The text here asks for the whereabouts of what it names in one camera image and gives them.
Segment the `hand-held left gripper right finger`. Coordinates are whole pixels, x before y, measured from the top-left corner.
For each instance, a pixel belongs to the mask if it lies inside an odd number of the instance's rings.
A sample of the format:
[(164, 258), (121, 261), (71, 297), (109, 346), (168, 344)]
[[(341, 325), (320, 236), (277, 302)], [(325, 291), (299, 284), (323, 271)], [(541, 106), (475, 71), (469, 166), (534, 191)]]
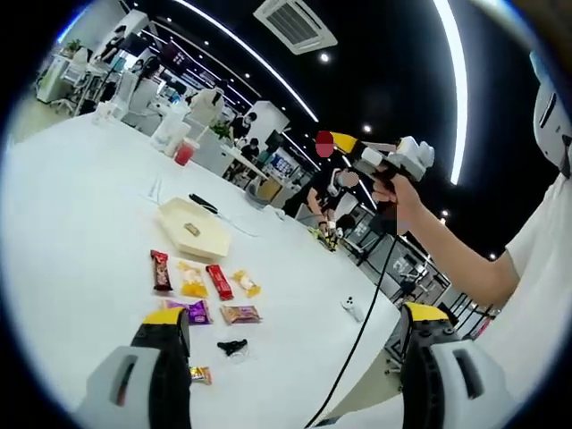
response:
[(463, 340), (438, 307), (401, 307), (401, 391), (405, 428), (502, 428), (514, 399), (502, 368)]

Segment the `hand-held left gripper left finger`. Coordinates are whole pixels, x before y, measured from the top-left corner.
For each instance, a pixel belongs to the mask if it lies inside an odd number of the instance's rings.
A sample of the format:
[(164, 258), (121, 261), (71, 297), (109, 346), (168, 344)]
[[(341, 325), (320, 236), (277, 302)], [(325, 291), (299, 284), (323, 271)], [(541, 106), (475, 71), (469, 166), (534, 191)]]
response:
[(190, 428), (189, 318), (182, 307), (149, 314), (129, 346), (87, 380), (83, 428)]

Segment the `person's right hand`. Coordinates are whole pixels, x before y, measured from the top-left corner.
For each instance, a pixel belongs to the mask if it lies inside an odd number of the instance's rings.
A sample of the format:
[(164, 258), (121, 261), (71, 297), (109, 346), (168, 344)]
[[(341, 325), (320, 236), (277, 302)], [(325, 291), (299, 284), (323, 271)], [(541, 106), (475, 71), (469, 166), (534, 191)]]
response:
[(377, 174), (372, 197), (378, 206), (381, 203), (394, 205), (398, 225), (406, 229), (413, 225), (424, 208), (413, 184), (401, 174), (396, 174), (388, 181), (383, 181)]

